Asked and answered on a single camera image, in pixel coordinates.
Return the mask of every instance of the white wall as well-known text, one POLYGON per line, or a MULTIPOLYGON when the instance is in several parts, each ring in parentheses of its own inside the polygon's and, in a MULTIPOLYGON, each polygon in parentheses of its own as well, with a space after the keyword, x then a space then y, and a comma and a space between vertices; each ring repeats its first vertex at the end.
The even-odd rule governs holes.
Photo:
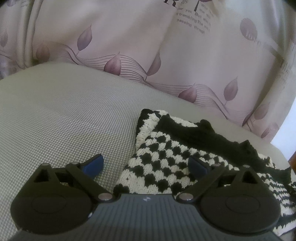
POLYGON ((296 151, 296 99, 271 144, 280 149, 287 160, 296 151))

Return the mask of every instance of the checkered knit pattern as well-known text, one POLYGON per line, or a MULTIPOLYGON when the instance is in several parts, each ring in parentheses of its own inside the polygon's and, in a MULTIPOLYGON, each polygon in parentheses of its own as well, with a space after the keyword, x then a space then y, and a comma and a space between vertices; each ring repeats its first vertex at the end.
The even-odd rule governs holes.
MULTIPOLYGON (((114 193, 137 194, 173 194, 177 195, 196 180, 189 173, 188 158, 194 155, 208 164, 222 164, 229 170, 239 170, 239 166, 212 152, 198 149, 198 144, 176 138, 174 133, 168 133, 168 122, 160 120, 164 117, 178 127, 198 128, 194 124, 176 117, 170 117, 167 112, 144 109, 138 121, 136 132, 136 154, 125 166, 114 193)), ((296 183, 291 179, 284 181, 282 176, 290 176, 290 170, 279 170, 269 157, 255 153, 256 158, 265 167, 258 176, 268 185, 281 206, 281 217, 274 233, 278 236, 296 227, 296 204, 291 200, 295 194, 296 183)))

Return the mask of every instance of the knitted garment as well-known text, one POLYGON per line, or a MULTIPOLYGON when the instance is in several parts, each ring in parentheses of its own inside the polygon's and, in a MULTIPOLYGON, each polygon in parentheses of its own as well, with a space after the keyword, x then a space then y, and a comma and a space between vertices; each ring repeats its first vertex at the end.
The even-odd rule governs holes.
POLYGON ((274 233, 280 236, 296 227, 296 204, 291 200, 296 182, 291 183, 290 168, 279 170, 249 141, 228 141, 216 134, 206 120, 191 123, 163 110, 142 110, 136 130, 136 153, 120 175, 114 194, 179 194, 196 182, 187 166, 190 155, 229 170, 250 165, 280 201, 281 217, 274 233))

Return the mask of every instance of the metal screw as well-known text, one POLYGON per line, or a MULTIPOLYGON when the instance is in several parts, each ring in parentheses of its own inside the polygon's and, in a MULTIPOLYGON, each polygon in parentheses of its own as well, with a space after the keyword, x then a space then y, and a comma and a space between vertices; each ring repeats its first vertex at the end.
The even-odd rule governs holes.
POLYGON ((102 201, 109 201, 113 198, 111 193, 101 193, 98 195, 98 198, 102 201))
POLYGON ((190 201, 193 199, 193 195, 190 193, 181 193, 179 195, 179 198, 182 199, 183 201, 190 201))

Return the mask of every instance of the black and white knitted sweater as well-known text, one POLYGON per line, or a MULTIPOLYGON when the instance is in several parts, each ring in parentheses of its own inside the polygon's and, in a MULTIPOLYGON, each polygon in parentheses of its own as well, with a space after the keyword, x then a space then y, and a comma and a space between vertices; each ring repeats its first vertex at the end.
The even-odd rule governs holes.
POLYGON ((230 142, 214 132, 210 123, 191 123, 166 111, 144 109, 136 130, 136 153, 125 166, 114 194, 177 195, 196 182, 189 173, 190 155, 229 170, 250 165, 280 201, 281 217, 274 228, 278 236, 296 227, 296 182, 291 169, 279 170, 269 157, 258 154, 249 141, 230 142))

